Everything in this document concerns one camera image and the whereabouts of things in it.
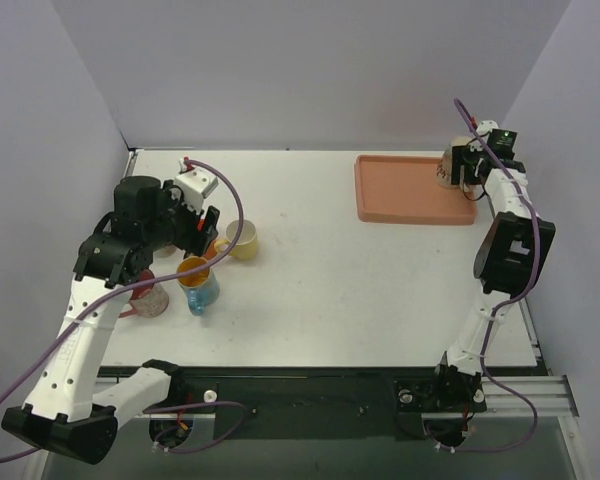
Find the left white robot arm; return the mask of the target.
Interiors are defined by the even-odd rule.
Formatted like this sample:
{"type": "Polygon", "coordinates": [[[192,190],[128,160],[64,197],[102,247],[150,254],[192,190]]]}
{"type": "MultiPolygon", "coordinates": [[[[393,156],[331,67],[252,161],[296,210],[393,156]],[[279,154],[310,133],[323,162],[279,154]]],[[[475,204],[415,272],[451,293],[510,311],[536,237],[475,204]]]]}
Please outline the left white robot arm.
{"type": "Polygon", "coordinates": [[[80,245],[60,343],[23,405],[5,411],[6,432],[95,465],[136,415],[153,406],[172,412],[183,405],[182,370],[166,361],[149,360],[101,393],[94,386],[115,324],[133,291],[143,288],[141,276],[155,252],[174,246],[203,254],[215,240],[220,212],[204,202],[217,185],[216,176],[197,172],[119,182],[112,211],[80,245]]]}

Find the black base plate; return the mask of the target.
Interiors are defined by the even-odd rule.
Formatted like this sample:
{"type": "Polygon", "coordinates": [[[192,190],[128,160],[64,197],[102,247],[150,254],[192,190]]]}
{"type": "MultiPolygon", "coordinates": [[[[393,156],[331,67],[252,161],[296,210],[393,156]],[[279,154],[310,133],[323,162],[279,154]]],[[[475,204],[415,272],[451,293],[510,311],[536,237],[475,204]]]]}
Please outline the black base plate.
{"type": "Polygon", "coordinates": [[[184,368],[153,406],[151,436],[168,445],[183,425],[214,418],[213,438],[349,440],[428,433],[459,441],[486,410],[480,375],[447,367],[184,368]]]}

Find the aluminium rail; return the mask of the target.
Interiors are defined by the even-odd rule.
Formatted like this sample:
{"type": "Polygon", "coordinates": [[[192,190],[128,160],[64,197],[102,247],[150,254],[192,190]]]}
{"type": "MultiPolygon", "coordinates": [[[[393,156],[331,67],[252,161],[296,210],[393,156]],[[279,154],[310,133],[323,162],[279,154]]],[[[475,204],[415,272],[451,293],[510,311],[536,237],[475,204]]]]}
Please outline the aluminium rail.
{"type": "Polygon", "coordinates": [[[284,407],[326,408],[355,406],[363,413],[385,409],[397,415],[424,419],[460,420],[473,414],[505,417],[574,416],[576,407],[563,377],[505,377],[484,379],[471,398],[453,407],[437,407],[431,396],[419,393],[407,380],[384,377],[222,376],[209,389],[186,385],[182,394],[168,394],[169,377],[146,369],[106,390],[88,394],[86,407],[113,407],[121,425],[133,418],[175,420],[215,414],[223,406],[244,407],[249,415],[284,407]]]}

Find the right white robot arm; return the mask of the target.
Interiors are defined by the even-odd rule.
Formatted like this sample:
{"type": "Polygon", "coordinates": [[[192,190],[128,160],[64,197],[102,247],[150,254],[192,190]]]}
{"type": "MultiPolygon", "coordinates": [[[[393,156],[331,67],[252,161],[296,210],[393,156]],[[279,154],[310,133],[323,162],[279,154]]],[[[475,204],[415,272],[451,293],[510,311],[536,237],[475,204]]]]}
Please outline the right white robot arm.
{"type": "Polygon", "coordinates": [[[480,123],[473,137],[458,141],[443,157],[448,183],[466,193],[481,186],[489,199],[492,224],[479,247],[473,276],[478,293],[455,342],[427,383],[429,402],[448,409],[467,382],[483,373],[488,349],[510,308],[535,286],[556,233],[555,224],[534,209],[524,165],[514,159],[517,134],[494,121],[480,123]]]}

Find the blue-bottom cartoon mug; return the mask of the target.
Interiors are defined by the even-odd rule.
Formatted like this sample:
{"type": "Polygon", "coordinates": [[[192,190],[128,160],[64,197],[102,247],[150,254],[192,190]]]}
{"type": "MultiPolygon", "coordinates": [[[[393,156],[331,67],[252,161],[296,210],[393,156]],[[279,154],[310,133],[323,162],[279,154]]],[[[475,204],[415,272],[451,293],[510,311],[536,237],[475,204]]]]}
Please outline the blue-bottom cartoon mug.
{"type": "Polygon", "coordinates": [[[189,256],[177,268],[178,273],[183,273],[202,266],[205,266],[205,269],[177,279],[186,296],[189,311],[195,316],[202,316],[205,310],[217,301],[220,286],[214,272],[208,268],[208,261],[202,257],[189,256]]]}

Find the pink cartoon mug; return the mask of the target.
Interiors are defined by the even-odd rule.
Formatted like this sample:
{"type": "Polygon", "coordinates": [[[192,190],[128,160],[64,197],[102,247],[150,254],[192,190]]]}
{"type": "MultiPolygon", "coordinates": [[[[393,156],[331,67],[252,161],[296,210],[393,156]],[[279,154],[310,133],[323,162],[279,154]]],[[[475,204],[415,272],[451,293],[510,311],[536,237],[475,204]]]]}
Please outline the pink cartoon mug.
{"type": "Polygon", "coordinates": [[[121,312],[119,318],[156,318],[167,310],[169,303],[169,295],[160,283],[137,287],[127,303],[129,309],[121,312]]]}

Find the yellow mug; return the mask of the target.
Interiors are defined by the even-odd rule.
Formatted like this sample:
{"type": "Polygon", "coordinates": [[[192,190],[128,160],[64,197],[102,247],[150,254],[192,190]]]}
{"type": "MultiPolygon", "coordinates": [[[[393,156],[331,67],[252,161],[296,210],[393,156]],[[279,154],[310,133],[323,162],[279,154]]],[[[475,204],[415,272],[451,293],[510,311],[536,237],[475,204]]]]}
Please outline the yellow mug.
{"type": "Polygon", "coordinates": [[[256,226],[249,220],[240,223],[238,220],[229,223],[225,229],[225,237],[217,239],[213,248],[216,254],[224,252],[229,244],[237,240],[229,255],[242,261],[249,261],[256,257],[259,241],[256,226]]]}

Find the pink plastic tray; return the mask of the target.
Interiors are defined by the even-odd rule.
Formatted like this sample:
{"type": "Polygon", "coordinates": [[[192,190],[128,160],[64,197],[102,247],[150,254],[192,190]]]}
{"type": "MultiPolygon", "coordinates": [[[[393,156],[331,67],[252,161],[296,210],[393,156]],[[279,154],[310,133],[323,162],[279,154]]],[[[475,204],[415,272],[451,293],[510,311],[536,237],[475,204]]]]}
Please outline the pink plastic tray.
{"type": "Polygon", "coordinates": [[[437,181],[434,157],[360,155],[354,164],[358,218],[363,222],[468,226],[476,203],[437,181]]]}

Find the cream green mug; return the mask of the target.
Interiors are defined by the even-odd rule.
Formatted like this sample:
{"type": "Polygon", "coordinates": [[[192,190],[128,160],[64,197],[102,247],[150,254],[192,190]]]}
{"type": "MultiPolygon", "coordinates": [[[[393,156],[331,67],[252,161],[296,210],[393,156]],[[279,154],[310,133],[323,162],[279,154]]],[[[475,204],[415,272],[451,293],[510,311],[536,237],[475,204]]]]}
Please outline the cream green mug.
{"type": "Polygon", "coordinates": [[[451,182],[453,164],[452,149],[457,146],[464,146],[469,142],[469,140],[470,138],[468,136],[456,136],[447,145],[446,150],[438,161],[436,169],[436,182],[440,187],[450,190],[464,190],[464,188],[459,184],[453,184],[451,182]]]}

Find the cream floral mug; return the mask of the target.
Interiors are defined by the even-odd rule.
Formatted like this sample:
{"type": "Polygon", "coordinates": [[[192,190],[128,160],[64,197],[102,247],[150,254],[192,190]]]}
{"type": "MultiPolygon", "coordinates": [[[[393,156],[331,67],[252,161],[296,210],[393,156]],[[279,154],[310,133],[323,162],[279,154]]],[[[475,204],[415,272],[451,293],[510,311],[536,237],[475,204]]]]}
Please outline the cream floral mug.
{"type": "Polygon", "coordinates": [[[166,245],[166,246],[156,250],[154,252],[154,256],[156,258],[168,258],[168,257],[172,256],[174,253],[176,253],[177,250],[178,250],[178,248],[173,244],[166,245]]]}

